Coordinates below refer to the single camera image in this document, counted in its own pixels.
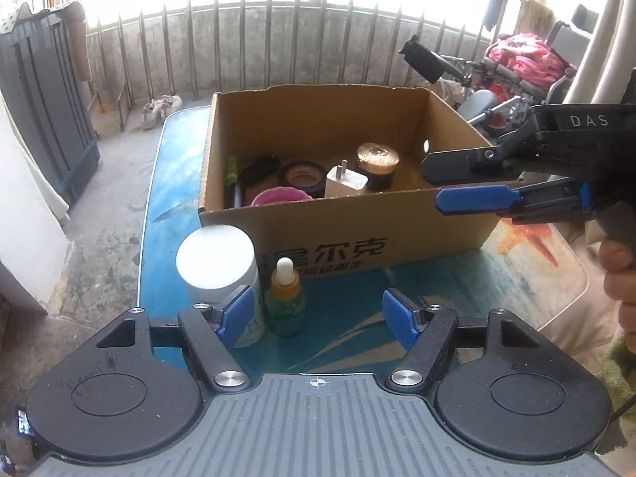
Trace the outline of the person's right hand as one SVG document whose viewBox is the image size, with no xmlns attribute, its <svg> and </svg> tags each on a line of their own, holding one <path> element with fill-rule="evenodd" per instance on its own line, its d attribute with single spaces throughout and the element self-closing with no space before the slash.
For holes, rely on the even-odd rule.
<svg viewBox="0 0 636 477">
<path fill-rule="evenodd" d="M 604 289 L 620 303 L 624 345 L 635 353 L 635 211 L 626 202 L 619 202 L 598 213 L 597 221 L 607 235 L 599 248 L 606 272 Z"/>
</svg>

